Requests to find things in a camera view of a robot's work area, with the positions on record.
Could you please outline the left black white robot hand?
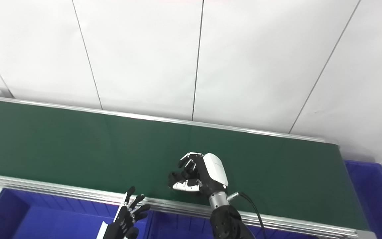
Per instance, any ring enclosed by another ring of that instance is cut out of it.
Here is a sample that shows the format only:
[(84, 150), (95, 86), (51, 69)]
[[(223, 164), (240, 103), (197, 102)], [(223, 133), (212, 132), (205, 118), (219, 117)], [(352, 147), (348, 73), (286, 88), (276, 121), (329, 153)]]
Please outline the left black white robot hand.
[(122, 203), (118, 207), (115, 218), (110, 224), (102, 222), (97, 239), (136, 239), (139, 229), (134, 226), (137, 221), (147, 218), (151, 206), (143, 204), (137, 206), (144, 200), (145, 195), (141, 194), (130, 202), (131, 196), (136, 191), (135, 186), (131, 186), (125, 194)]

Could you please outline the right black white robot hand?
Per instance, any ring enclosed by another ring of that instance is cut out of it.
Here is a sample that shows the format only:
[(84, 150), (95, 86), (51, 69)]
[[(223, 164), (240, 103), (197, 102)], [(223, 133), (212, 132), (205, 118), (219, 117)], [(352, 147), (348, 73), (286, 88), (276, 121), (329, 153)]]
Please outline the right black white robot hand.
[(178, 168), (171, 172), (168, 187), (182, 192), (200, 193), (211, 197), (215, 193), (227, 193), (228, 179), (222, 161), (212, 153), (189, 152), (183, 156)]

